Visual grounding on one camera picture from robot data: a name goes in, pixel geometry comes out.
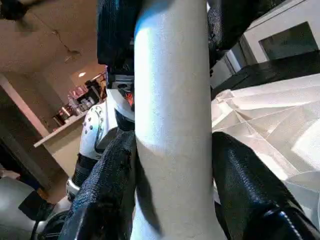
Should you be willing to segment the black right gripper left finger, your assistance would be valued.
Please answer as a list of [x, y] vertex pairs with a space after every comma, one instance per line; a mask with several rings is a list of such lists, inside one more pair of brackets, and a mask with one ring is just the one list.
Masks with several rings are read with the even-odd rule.
[[71, 204], [58, 239], [128, 240], [132, 228], [136, 136], [116, 136]]

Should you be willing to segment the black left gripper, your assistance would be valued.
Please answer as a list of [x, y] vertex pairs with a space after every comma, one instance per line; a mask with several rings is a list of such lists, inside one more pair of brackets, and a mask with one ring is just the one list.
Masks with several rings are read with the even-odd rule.
[[142, 0], [98, 0], [96, 7], [97, 63], [107, 67], [106, 89], [134, 103], [133, 38]]

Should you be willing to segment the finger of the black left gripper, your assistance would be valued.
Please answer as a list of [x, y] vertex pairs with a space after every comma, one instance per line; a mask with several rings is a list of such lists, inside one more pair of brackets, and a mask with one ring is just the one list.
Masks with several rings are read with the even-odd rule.
[[282, 0], [208, 0], [209, 67], [212, 68], [240, 39], [253, 21]]

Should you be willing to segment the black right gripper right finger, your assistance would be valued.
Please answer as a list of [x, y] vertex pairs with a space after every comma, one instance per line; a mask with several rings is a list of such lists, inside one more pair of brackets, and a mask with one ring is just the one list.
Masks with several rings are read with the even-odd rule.
[[318, 240], [320, 232], [284, 183], [231, 135], [212, 133], [219, 218], [231, 240]]

